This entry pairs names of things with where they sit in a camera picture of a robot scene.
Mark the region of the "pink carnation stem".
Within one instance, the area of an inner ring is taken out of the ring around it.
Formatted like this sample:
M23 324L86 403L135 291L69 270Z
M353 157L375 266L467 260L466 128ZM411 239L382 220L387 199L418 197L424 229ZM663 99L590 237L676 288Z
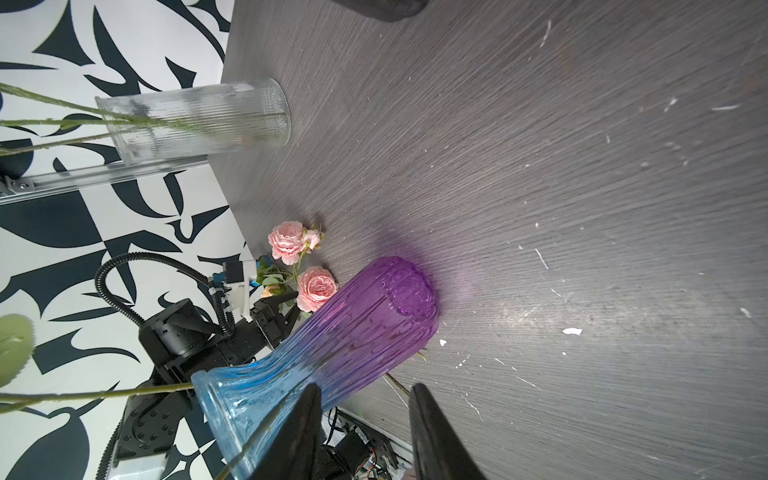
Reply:
M322 244L319 229L305 227L298 221L287 221L274 227L268 235L269 258L257 262L253 284L262 287L262 296L296 292L295 302L302 312L319 310L338 291L333 274L322 266L304 267L304 260Z

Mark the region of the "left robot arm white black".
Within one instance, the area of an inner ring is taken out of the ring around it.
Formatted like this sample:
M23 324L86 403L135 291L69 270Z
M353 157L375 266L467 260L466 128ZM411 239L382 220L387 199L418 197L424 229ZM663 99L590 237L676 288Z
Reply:
M112 271L137 261L163 264L191 278L208 294L216 319L208 321L189 299L145 319L107 286ZM287 274L267 256L228 261L206 275L158 253L118 255L96 272L99 296L138 327L138 339L153 364L149 394L128 398L96 473L99 479L159 479L175 444L181 420L199 402L191 390L168 392L198 371L251 363L266 347L285 341L299 317L297 307L281 313L296 298L284 286Z

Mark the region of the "clear glass vase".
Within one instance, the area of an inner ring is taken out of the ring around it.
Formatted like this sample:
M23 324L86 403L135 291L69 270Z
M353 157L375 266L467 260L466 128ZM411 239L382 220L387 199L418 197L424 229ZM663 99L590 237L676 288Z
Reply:
M3 120L4 128L55 126L62 139L3 146L12 157L64 146L109 140L129 165L195 155L282 147L291 137L286 95L273 79L95 99L94 107L3 83L1 92L36 103L77 111L79 118Z

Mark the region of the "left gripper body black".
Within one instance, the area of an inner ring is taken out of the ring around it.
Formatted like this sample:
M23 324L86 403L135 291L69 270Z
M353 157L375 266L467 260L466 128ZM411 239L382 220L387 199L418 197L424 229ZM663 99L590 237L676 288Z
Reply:
M138 339L164 382L186 383L198 371L248 364L262 349L278 347L300 314L296 305L287 314L280 307L297 297L290 292L258 300L249 316L235 323L230 336L205 321L191 300L185 299L144 322Z

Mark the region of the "dark red glass vase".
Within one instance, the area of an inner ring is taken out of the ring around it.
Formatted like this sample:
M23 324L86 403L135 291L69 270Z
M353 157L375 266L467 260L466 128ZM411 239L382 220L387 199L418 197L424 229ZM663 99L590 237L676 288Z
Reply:
M332 0L348 10L381 22L394 23L414 17L429 0Z

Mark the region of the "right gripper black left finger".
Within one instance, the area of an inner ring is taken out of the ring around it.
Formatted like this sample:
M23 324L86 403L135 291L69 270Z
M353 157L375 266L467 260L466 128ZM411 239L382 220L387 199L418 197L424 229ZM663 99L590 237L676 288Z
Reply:
M322 392L316 384L311 383L303 390L251 479L319 478L321 399Z

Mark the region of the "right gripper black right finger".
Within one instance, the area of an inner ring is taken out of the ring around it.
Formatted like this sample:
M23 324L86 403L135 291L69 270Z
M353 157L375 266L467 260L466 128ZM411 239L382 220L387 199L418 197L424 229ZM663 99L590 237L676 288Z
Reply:
M412 386L409 421L417 479L486 479L422 383Z

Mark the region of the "blue purple glass vase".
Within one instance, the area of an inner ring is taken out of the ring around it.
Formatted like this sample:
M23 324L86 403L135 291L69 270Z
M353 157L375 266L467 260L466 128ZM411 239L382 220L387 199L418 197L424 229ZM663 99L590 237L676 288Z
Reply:
M255 472L308 385L319 387L329 410L424 348L438 311L435 289L414 263L381 257L263 359L194 373L232 477Z

